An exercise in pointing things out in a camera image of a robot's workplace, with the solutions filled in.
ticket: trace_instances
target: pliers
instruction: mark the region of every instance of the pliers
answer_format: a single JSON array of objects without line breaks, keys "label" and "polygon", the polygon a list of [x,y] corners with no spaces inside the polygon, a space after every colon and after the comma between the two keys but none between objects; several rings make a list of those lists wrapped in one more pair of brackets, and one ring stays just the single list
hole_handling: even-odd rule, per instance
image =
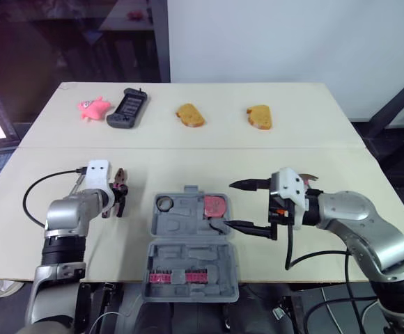
[{"label": "pliers", "polygon": [[[120,218],[123,215],[123,210],[126,204],[126,195],[128,192],[128,187],[126,185],[127,175],[123,168],[117,170],[116,176],[114,178],[114,183],[109,183],[112,191],[115,195],[115,201],[113,207],[116,208],[116,216]],[[102,213],[102,218],[108,218],[111,215],[111,209]]]}]

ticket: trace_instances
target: black cable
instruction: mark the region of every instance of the black cable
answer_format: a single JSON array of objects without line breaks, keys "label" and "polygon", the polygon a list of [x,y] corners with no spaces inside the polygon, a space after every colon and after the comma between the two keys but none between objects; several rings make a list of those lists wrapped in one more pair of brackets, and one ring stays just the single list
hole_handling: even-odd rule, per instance
[{"label": "black cable", "polygon": [[[344,276],[346,279],[346,288],[348,289],[349,297],[354,299],[354,293],[352,292],[352,288],[350,287],[349,282],[349,257],[350,254],[347,253],[344,260]],[[362,318],[360,317],[360,313],[358,312],[357,304],[355,303],[355,301],[351,301],[351,303],[352,308],[354,309],[355,317],[357,318],[358,327],[360,328],[360,334],[366,334],[366,331],[364,330],[363,327]]]},{"label": "black cable", "polygon": [[293,252],[293,225],[288,224],[287,225],[287,235],[288,235],[288,241],[287,241],[287,256],[286,256],[286,265],[285,268],[286,270],[289,270],[296,264],[300,263],[301,261],[304,261],[306,259],[309,259],[314,256],[319,256],[319,255],[328,255],[328,254],[341,254],[341,255],[346,255],[348,254],[347,251],[344,250],[322,250],[320,252],[314,252],[310,254],[303,255],[296,260],[292,261],[292,252]]},{"label": "black cable", "polygon": [[221,230],[220,228],[217,228],[216,226],[213,226],[211,223],[208,223],[208,225],[209,225],[213,230],[218,231],[219,234],[223,234],[223,233],[224,233],[223,230]]},{"label": "black cable", "polygon": [[374,301],[377,299],[377,296],[371,296],[371,297],[358,297],[358,298],[339,298],[339,299],[330,299],[328,301],[323,301],[322,303],[319,303],[315,306],[313,306],[309,311],[306,312],[306,315],[304,316],[303,320],[303,327],[304,327],[304,334],[309,334],[309,329],[308,329],[308,321],[309,317],[314,313],[318,308],[323,307],[324,305],[327,304],[335,304],[335,303],[345,303],[348,301]]},{"label": "black cable", "polygon": [[34,188],[35,185],[37,185],[38,183],[53,177],[53,176],[57,176],[57,175],[62,175],[62,174],[69,174],[69,173],[85,173],[86,172],[86,167],[84,168],[78,168],[78,169],[74,169],[74,170],[65,170],[63,172],[58,172],[58,173],[53,173],[53,174],[49,174],[46,175],[44,177],[41,177],[39,180],[35,181],[27,190],[26,193],[24,194],[24,197],[22,198],[22,209],[24,210],[24,213],[26,214],[26,216],[29,217],[29,219],[31,221],[33,221],[36,225],[39,225],[40,227],[44,228],[45,225],[43,223],[41,223],[38,219],[36,219],[35,217],[33,217],[31,215],[31,213],[28,211],[27,209],[27,196],[29,196],[30,191]]}]

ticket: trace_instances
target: white wall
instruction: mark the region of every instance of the white wall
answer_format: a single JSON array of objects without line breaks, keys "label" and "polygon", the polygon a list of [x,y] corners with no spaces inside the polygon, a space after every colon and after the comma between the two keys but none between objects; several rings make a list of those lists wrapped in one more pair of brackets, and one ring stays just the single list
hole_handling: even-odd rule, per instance
[{"label": "white wall", "polygon": [[351,120],[404,87],[402,0],[169,0],[168,13],[171,82],[320,81]]}]

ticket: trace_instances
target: cable connector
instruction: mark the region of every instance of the cable connector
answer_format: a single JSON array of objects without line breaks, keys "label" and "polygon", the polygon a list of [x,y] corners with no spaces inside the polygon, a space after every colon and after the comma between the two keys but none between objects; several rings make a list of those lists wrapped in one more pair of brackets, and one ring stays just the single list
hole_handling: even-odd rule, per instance
[{"label": "cable connector", "polygon": [[88,168],[87,167],[80,167],[75,170],[76,173],[81,175],[86,175]]}]

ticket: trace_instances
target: tool case compartment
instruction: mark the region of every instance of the tool case compartment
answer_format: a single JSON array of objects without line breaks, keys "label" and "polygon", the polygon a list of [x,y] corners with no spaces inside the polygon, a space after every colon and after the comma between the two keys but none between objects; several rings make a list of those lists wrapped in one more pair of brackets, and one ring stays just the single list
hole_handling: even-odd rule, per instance
[{"label": "tool case compartment", "polygon": [[142,297],[149,302],[230,303],[239,298],[228,198],[186,186],[155,196]]}]

